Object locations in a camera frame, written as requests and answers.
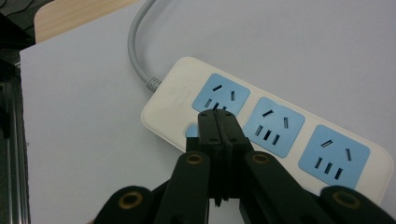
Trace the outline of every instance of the electrical outlet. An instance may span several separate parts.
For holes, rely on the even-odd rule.
[[[250,141],[285,158],[303,127],[303,115],[262,97],[243,128]]]
[[[219,74],[212,74],[197,98],[192,103],[192,108],[198,112],[207,109],[223,109],[239,114],[244,106],[250,90]]]
[[[370,148],[319,125],[299,166],[328,185],[340,185],[354,189],[370,156]]]
[[[265,98],[268,105],[262,106]],[[337,184],[346,181],[345,185],[347,185],[347,179],[353,176],[355,184],[350,185],[351,181],[349,186],[355,186],[355,190],[373,202],[381,202],[393,172],[393,160],[384,148],[197,59],[182,58],[174,65],[143,109],[142,121],[148,129],[185,151],[186,136],[197,135],[197,116],[199,111],[207,109],[206,104],[207,108],[222,109],[225,106],[226,110],[235,114],[245,135],[253,142],[256,141],[252,144],[254,149],[268,150],[273,153],[300,185],[312,193],[320,194],[323,188],[333,184],[334,182],[330,182],[326,178],[335,178],[338,168],[341,168],[343,170],[337,176]],[[259,110],[260,113],[255,115],[254,111]],[[284,130],[285,123],[289,127],[288,130]],[[370,153],[363,168],[349,174],[347,171],[350,167],[353,167],[350,169],[353,171],[355,163],[350,166],[349,163],[343,164],[340,161],[334,163],[332,161],[335,160],[325,154],[318,154],[314,157],[315,154],[310,153],[311,149],[309,149],[308,143],[312,139],[317,139],[313,133],[316,133],[316,128],[319,125],[346,137],[346,146],[352,142],[350,140],[353,140],[369,148]],[[264,144],[263,138],[266,138],[266,144],[269,146]],[[324,146],[332,147],[336,151],[338,149],[335,146],[345,147],[344,143],[338,141],[339,139],[342,138],[331,137],[328,140],[323,140],[320,144],[332,140],[332,144],[327,143]],[[356,153],[352,148],[354,147],[349,147],[352,161],[355,159],[363,161],[363,159],[359,159],[358,154],[360,153]],[[311,163],[303,162],[303,159],[307,157],[306,154],[311,155],[308,159]],[[316,164],[312,162],[318,161],[319,157],[322,158],[322,161],[318,168],[324,170],[321,170],[321,175],[317,177],[313,175],[313,172],[316,171]],[[329,162],[332,165],[326,174]]]

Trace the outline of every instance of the gray cable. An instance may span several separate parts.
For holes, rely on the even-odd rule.
[[[146,87],[151,91],[156,91],[158,87],[161,85],[161,81],[155,77],[151,77],[143,70],[139,61],[137,60],[136,55],[136,34],[137,28],[139,27],[140,22],[145,17],[146,13],[149,11],[151,6],[155,3],[156,0],[147,0],[146,3],[140,8],[134,17],[134,21],[131,24],[131,28],[128,34],[128,53],[129,59],[131,60],[131,64],[134,67],[136,73],[142,78],[142,80],[146,83]]]

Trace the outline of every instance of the screw hole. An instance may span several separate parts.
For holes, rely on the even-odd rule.
[[[253,160],[259,164],[266,164],[270,161],[270,159],[262,154],[255,154],[253,155]]]
[[[128,192],[119,199],[119,207],[122,209],[131,209],[137,207],[143,202],[143,195],[137,191]]]
[[[190,155],[189,157],[187,157],[187,162],[189,164],[193,164],[193,165],[201,163],[202,160],[203,160],[203,158],[197,154],[193,154],[193,155]]]
[[[332,198],[339,204],[350,209],[358,209],[361,206],[361,201],[355,195],[346,193],[344,191],[337,191],[332,195]]]

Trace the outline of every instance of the white power strip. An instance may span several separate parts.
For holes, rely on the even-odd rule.
[[[393,172],[384,148],[194,58],[175,64],[142,120],[185,151],[198,113],[214,107],[234,113],[255,150],[276,156],[305,189],[342,185],[381,202]]]

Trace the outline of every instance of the blue socket panel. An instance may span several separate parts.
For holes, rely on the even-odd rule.
[[[325,182],[354,189],[370,156],[370,148],[319,125],[312,134],[299,167]]]
[[[224,109],[239,114],[250,95],[250,90],[219,74],[212,74],[192,103],[198,112]]]
[[[278,157],[285,158],[304,122],[303,115],[262,97],[243,131],[250,141]]]

